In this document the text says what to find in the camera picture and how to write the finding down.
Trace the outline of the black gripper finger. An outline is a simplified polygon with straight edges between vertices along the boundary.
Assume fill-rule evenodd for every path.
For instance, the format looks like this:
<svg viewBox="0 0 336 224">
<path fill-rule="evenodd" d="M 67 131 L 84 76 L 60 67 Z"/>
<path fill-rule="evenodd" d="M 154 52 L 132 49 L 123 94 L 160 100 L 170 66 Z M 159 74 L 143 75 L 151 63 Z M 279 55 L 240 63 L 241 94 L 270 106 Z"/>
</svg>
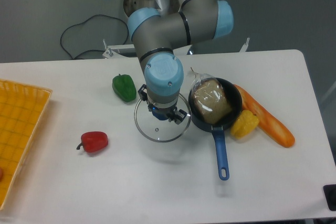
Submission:
<svg viewBox="0 0 336 224">
<path fill-rule="evenodd" d="M 138 90 L 138 94 L 141 101 L 147 102 L 148 101 L 148 94 L 147 94 L 147 87 L 146 84 L 143 84 L 140 89 Z"/>
<path fill-rule="evenodd" d="M 168 115 L 169 122 L 174 122 L 175 124 L 181 124 L 185 119 L 185 111 L 182 109 L 175 108 L 174 111 L 172 111 Z"/>
</svg>

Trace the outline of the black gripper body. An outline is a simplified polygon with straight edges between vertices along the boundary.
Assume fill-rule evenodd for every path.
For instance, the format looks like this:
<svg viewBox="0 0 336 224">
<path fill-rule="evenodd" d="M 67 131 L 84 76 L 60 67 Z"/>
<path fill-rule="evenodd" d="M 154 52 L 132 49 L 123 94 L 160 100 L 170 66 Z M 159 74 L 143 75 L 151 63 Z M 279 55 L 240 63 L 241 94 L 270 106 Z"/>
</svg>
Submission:
<svg viewBox="0 0 336 224">
<path fill-rule="evenodd" d="M 148 98 L 148 111 L 160 121 L 174 121 L 177 102 L 178 98 L 175 98 L 169 103 L 158 103 L 154 102 L 151 98 Z"/>
</svg>

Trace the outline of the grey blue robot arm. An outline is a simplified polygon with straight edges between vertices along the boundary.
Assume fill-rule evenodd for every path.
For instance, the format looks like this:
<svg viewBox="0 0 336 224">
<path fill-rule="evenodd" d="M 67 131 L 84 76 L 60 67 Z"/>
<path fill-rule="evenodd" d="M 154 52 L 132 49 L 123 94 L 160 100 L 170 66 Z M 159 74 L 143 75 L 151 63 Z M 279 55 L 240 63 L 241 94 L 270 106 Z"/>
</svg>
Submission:
<svg viewBox="0 0 336 224">
<path fill-rule="evenodd" d="M 226 1 L 178 0 L 177 12 L 161 15 L 156 7 L 139 7 L 128 18 L 129 36 L 144 74 L 139 93 L 159 120 L 180 124 L 186 112 L 176 107 L 184 73 L 174 49 L 229 34 L 233 12 Z"/>
</svg>

